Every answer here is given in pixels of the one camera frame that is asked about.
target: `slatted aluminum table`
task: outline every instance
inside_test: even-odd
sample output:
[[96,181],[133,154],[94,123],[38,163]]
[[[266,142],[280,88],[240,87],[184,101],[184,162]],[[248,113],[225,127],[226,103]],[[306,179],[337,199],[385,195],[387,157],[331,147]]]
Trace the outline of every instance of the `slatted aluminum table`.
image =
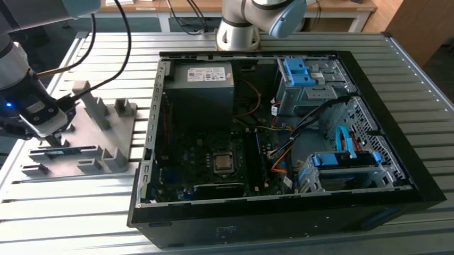
[[[18,141],[0,171],[0,254],[144,254],[165,252],[246,254],[420,254],[454,251],[454,106],[392,38],[381,34],[298,33],[284,40],[261,36],[262,50],[348,50],[379,92],[447,201],[404,215],[369,232],[237,243],[161,251],[126,227],[133,168],[141,158],[152,86],[160,51],[214,50],[213,35],[134,33],[122,75],[93,92],[105,103],[126,97],[138,106],[130,171],[120,174],[23,181]],[[62,64],[85,53],[90,37],[73,41]],[[90,84],[118,70],[126,48],[122,33],[100,33],[83,63],[57,75],[54,97],[71,82]]]

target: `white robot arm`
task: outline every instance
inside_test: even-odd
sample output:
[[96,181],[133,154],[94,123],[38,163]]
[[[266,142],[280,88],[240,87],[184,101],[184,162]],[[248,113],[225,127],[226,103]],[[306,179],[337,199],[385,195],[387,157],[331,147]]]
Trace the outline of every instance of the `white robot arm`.
[[[0,0],[0,135],[53,135],[70,121],[74,100],[53,99],[7,32],[94,13],[100,0]],[[221,50],[253,50],[257,29],[282,38],[298,26],[305,0],[224,0],[216,36]]]

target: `blue latch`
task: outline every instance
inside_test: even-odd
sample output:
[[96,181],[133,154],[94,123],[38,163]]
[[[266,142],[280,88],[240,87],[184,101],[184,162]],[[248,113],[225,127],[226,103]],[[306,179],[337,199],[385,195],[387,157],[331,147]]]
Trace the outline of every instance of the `blue latch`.
[[302,169],[302,171],[300,171],[300,174],[298,174],[298,176],[297,176],[297,181],[298,181],[298,182],[300,182],[300,179],[302,179],[304,174],[305,174],[305,169]]
[[320,159],[321,166],[336,166],[339,164],[333,153],[320,153],[316,156]]
[[371,153],[371,155],[373,156],[373,159],[375,159],[376,163],[380,163],[381,162],[381,155],[379,154],[379,152],[373,151]]
[[309,76],[309,67],[301,58],[285,58],[285,69],[293,86],[313,86],[314,80]]
[[316,155],[312,156],[312,161],[313,161],[313,166],[319,166],[320,165],[320,160],[319,160],[319,157]]

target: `wooden cabinet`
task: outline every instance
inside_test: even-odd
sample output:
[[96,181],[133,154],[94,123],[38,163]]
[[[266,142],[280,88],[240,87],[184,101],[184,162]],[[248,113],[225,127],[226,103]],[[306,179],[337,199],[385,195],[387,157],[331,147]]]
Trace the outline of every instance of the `wooden cabinet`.
[[452,0],[372,0],[377,10],[363,32],[385,31],[423,66],[445,39],[454,35]]

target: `metal case frame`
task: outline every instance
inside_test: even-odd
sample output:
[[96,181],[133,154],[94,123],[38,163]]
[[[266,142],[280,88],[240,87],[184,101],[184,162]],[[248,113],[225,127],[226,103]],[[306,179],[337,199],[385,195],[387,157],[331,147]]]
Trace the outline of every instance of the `metal case frame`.
[[270,56],[332,55],[357,88],[372,119],[379,125],[389,150],[405,171],[412,184],[409,190],[391,192],[305,196],[288,199],[228,203],[141,207],[137,201],[141,178],[152,174],[152,146],[145,145],[142,164],[136,171],[128,226],[134,227],[160,248],[205,245],[241,241],[294,238],[369,230],[411,211],[421,210],[444,201],[444,195],[403,135],[377,93],[349,52],[173,52],[160,53],[153,101],[150,106],[146,141],[153,145],[152,134],[157,121],[165,65],[177,59],[212,60]]

